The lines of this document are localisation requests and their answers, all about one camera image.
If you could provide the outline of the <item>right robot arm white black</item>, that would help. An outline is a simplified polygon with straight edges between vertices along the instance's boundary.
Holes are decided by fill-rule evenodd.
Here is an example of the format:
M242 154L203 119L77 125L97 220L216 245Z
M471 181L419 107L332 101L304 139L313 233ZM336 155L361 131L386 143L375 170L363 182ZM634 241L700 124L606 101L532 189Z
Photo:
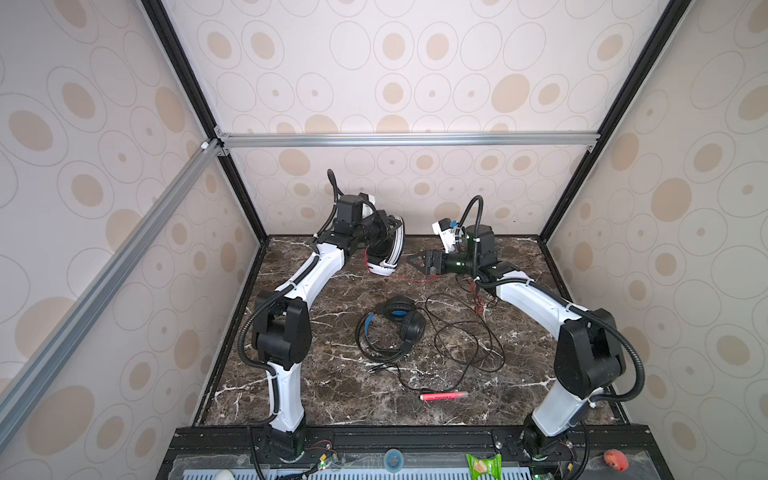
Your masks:
M426 275L469 276L477 288L521 310L557 342L555 383L526 417L521 433L530 458L544 456L593 404L639 396L646 378L642 359L608 311L569 302L501 261L493 229L480 220L443 218L433 231L442 249L411 255L410 265Z

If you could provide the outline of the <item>white black headphones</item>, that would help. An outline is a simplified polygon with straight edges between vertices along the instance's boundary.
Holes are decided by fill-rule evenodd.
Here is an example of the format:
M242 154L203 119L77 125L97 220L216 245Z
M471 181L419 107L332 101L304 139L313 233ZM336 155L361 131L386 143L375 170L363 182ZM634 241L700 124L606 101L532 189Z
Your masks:
M405 225L401 216L390 215L388 217L394 230L385 239L369 246L365 251L368 271L372 274L391 276L400 260L405 239Z

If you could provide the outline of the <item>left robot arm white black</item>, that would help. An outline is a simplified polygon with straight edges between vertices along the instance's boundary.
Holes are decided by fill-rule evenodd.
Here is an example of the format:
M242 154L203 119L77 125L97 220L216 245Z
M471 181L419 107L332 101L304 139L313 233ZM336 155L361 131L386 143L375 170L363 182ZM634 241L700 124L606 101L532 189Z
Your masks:
M313 338L311 306L356 251L367 254L369 272L390 276L404 244L401 217L378 209L371 195L342 193L332 170L327 176L333 205L312 237L310 256L275 290L258 294L258 304L236 343L240 360L267 375L270 414L261 422L266 444L278 458L289 462L303 455L306 438L301 366Z

